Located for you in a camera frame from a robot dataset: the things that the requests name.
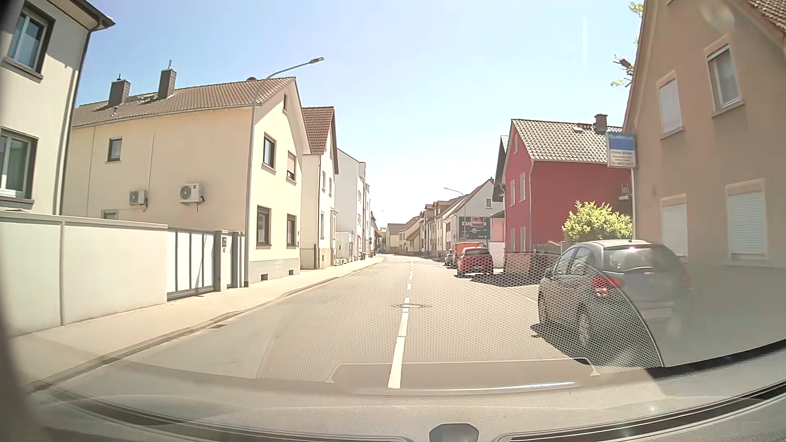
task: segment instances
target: sky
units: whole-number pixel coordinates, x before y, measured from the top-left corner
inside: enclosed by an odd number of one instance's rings
[[[512,118],[622,125],[640,19],[627,0],[91,0],[116,25],[90,40],[78,104],[241,81],[315,57],[297,77],[303,106],[335,106],[339,149],[367,164],[382,227],[494,176]]]

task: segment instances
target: sign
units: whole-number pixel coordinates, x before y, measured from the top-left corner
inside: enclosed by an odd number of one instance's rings
[[[633,134],[606,132],[606,146],[610,168],[636,167],[636,142]]]
[[[458,239],[488,239],[489,218],[484,216],[459,216]]]

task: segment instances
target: sidewalk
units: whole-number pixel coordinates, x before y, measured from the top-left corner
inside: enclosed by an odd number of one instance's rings
[[[29,389],[44,389],[383,259],[375,256],[322,270],[303,271],[251,284],[248,288],[205,293],[14,337],[11,348],[20,381]]]

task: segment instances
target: gate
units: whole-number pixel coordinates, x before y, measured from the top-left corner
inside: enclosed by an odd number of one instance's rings
[[[216,253],[214,232],[170,227],[167,232],[167,300],[214,290]]]

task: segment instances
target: red house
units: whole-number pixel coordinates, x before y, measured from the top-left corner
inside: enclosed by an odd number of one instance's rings
[[[505,202],[506,252],[565,239],[562,226],[576,201],[608,203],[630,214],[630,169],[607,165],[606,116],[596,123],[511,120],[500,142],[494,201]]]

